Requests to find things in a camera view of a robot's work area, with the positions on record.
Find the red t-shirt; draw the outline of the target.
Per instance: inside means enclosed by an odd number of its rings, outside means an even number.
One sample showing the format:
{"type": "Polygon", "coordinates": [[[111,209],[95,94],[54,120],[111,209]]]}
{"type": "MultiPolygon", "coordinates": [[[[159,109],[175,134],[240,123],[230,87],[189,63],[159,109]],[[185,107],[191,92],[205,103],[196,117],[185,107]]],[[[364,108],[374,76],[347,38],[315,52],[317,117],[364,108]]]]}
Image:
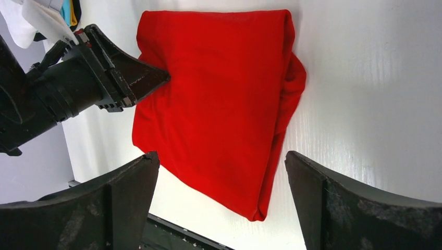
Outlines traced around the red t-shirt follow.
{"type": "Polygon", "coordinates": [[[132,142],[250,221],[267,216],[306,83],[289,10],[145,11],[140,59],[171,79],[136,106],[132,142]]]}

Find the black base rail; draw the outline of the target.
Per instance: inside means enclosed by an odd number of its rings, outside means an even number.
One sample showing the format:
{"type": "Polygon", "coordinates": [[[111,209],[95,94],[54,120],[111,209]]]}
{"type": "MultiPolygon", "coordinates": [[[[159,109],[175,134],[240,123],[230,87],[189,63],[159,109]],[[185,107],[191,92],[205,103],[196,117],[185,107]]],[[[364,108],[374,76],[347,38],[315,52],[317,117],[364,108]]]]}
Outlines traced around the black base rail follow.
{"type": "Polygon", "coordinates": [[[148,214],[139,249],[233,250],[153,214],[148,214]]]}

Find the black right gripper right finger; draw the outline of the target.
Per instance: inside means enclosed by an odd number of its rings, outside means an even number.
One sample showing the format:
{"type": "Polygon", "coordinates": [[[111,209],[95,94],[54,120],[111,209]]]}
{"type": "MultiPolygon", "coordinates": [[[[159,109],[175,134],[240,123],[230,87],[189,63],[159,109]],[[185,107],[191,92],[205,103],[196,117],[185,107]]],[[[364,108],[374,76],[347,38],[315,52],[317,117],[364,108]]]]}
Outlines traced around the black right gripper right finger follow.
{"type": "Polygon", "coordinates": [[[441,204],[380,190],[289,151],[307,249],[441,249],[441,204]]]}

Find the folded yellow t-shirt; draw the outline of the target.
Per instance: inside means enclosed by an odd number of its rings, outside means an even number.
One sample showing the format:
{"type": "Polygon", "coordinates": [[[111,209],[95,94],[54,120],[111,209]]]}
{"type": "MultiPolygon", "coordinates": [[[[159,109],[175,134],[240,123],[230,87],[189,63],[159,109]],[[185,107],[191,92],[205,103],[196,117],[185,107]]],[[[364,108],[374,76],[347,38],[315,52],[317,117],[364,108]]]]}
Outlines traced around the folded yellow t-shirt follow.
{"type": "Polygon", "coordinates": [[[78,24],[75,14],[75,4],[73,0],[70,0],[70,27],[74,27],[78,24]]]}

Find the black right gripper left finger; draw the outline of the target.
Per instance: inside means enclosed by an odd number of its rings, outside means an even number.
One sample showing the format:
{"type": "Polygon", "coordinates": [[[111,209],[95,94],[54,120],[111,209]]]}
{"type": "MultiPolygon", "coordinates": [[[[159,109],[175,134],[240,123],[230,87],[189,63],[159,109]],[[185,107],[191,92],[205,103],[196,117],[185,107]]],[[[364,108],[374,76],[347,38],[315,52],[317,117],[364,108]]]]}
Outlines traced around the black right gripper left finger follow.
{"type": "Polygon", "coordinates": [[[1,249],[137,249],[158,172],[156,152],[33,202],[1,205],[1,249]]]}

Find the folded blue t-shirt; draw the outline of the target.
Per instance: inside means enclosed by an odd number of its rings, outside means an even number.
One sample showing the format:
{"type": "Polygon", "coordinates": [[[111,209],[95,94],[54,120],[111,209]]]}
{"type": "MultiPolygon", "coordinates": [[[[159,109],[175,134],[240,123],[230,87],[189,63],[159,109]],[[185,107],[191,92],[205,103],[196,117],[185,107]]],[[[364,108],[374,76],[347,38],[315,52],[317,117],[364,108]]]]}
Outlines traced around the folded blue t-shirt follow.
{"type": "Polygon", "coordinates": [[[71,0],[63,0],[62,7],[59,11],[61,17],[64,19],[64,22],[69,27],[71,26],[71,8],[72,8],[71,0]]]}

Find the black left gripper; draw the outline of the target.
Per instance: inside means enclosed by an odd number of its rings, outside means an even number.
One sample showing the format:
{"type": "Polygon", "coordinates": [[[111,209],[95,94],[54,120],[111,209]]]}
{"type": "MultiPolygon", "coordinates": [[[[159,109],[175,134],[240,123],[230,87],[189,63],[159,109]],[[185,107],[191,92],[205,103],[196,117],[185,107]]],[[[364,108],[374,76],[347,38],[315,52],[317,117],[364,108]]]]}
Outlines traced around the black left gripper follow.
{"type": "Polygon", "coordinates": [[[116,46],[95,24],[75,33],[78,45],[58,41],[24,72],[1,41],[1,152],[20,147],[91,106],[107,112],[133,107],[170,74],[116,46]]]}

